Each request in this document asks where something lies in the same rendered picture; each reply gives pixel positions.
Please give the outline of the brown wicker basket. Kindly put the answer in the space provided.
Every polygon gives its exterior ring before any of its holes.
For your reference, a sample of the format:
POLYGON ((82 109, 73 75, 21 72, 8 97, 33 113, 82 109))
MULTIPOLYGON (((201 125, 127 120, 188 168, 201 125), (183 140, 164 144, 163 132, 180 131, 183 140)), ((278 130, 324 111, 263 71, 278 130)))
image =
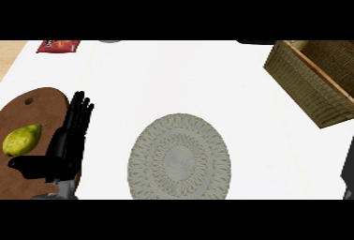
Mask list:
POLYGON ((354 40, 279 40, 265 69, 319 128, 354 119, 354 40))

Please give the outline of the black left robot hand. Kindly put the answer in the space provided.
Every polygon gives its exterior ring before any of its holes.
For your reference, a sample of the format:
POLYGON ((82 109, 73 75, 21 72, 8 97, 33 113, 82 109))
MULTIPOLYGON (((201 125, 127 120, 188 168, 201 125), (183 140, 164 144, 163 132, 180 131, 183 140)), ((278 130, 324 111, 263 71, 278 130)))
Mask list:
POLYGON ((85 92, 74 94, 62 127, 55 131, 45 156, 15 157, 9 167, 26 179, 45 178, 48 183, 76 178, 82 168, 86 133, 95 104, 85 92))

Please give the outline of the yellow-green pear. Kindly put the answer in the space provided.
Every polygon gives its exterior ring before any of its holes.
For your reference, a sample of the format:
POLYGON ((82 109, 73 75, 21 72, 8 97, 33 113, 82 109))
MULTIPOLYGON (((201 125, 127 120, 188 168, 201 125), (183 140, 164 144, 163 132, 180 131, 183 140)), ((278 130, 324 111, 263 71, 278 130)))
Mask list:
POLYGON ((14 130, 3 141, 3 154, 8 157, 27 155, 36 149, 40 137, 40 124, 33 124, 14 130))

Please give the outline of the dark round object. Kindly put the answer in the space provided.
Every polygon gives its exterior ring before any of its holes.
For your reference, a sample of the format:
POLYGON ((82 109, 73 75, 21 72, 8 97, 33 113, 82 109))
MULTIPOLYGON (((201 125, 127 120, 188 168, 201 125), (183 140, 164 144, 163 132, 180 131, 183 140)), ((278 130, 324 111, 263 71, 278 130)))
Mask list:
POLYGON ((251 44, 251 45, 275 45, 276 40, 238 40, 241 44, 251 44))

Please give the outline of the grey round woven placemat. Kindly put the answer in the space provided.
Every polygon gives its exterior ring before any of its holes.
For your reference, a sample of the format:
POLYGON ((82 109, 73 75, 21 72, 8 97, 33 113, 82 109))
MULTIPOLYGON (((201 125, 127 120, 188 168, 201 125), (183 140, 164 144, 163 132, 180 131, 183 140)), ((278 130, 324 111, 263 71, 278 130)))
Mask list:
POLYGON ((145 128, 127 166, 132 197, 139 200, 223 200, 232 181, 228 145, 211 124, 186 113, 145 128))

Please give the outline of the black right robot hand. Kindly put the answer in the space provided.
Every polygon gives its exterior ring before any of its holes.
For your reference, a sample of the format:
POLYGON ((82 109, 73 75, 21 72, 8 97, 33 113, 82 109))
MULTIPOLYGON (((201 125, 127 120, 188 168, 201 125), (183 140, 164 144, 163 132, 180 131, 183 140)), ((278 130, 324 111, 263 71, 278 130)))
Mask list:
POLYGON ((346 200, 354 200, 354 138, 352 140, 346 163, 343 165, 341 177, 346 183, 346 191, 343 198, 346 200))

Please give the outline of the red snack bag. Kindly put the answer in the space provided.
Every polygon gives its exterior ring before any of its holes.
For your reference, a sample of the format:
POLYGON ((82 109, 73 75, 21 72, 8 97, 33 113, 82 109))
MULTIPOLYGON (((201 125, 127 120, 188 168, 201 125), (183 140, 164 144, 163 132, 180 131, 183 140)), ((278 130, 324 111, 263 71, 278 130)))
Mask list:
POLYGON ((45 40, 37 53, 74 53, 79 48, 79 40, 45 40))

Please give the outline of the brown wooden cutting board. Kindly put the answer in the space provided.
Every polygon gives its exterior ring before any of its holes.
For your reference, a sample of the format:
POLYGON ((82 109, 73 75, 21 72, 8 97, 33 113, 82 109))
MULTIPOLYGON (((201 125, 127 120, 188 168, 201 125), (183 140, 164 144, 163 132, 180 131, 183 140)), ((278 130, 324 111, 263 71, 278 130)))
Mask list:
POLYGON ((29 180, 9 167, 12 157, 3 153, 3 141, 18 128, 40 124, 42 137, 30 156, 45 156, 57 129, 64 124, 68 106, 65 94, 43 87, 18 96, 0 110, 0 200, 29 200, 36 195, 58 193, 58 187, 45 179, 29 180))

